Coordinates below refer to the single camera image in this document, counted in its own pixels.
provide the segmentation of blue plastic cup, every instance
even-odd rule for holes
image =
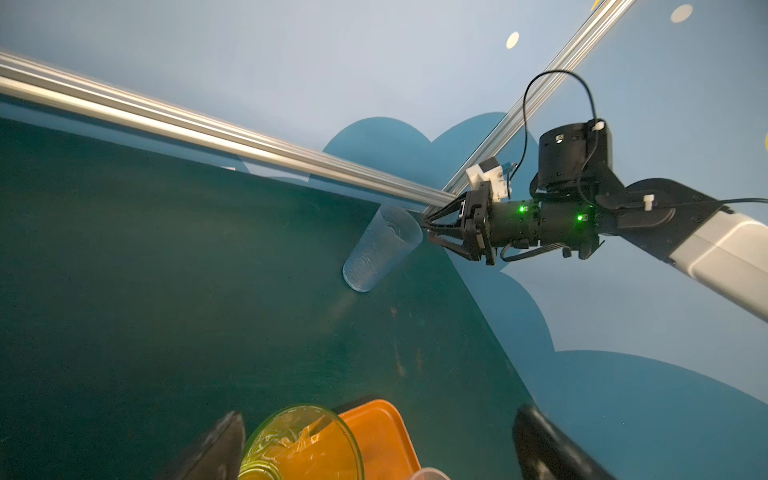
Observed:
[[[422,238],[422,229],[411,214],[399,207],[382,205],[346,259],[342,268],[344,280],[353,290],[370,291]]]

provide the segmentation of orange tray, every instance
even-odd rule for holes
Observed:
[[[366,480],[409,480],[421,469],[406,424],[393,404],[373,400],[339,416],[355,436]]]

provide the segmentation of metal frame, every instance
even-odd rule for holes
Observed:
[[[565,47],[560,50],[558,56],[547,66],[546,70],[561,69],[573,70],[581,60],[587,56],[592,48],[603,38],[605,33],[611,29],[616,21],[632,6],[634,0],[605,0],[592,13],[590,18],[579,28],[576,35],[571,38]],[[528,100],[525,104],[527,116],[530,118],[541,104],[549,98],[554,90],[560,86],[565,79],[564,74],[551,74],[543,77],[531,87],[528,93]],[[487,158],[493,157],[502,150],[510,139],[523,128],[523,100],[515,103],[515,106],[507,112],[504,118],[498,122],[496,128],[483,140],[461,168],[454,174],[453,178],[445,185],[444,191],[453,195],[458,195],[469,185],[464,170],[470,168]],[[426,213],[431,213],[435,209],[428,208]]]
[[[456,196],[0,51],[0,93],[421,204]]]

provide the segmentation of table surface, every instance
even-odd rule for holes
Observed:
[[[402,413],[419,460],[519,478],[531,401],[424,242],[367,294],[377,204],[0,120],[0,477],[148,478],[229,410]]]

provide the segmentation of white dot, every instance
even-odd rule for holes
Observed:
[[[520,38],[520,34],[515,32],[512,35],[509,35],[509,38],[507,38],[507,48],[512,48],[515,45],[518,44],[518,39]]]
[[[672,19],[672,23],[680,23],[687,20],[692,13],[694,13],[694,6],[691,4],[685,4],[675,8],[670,18]]]

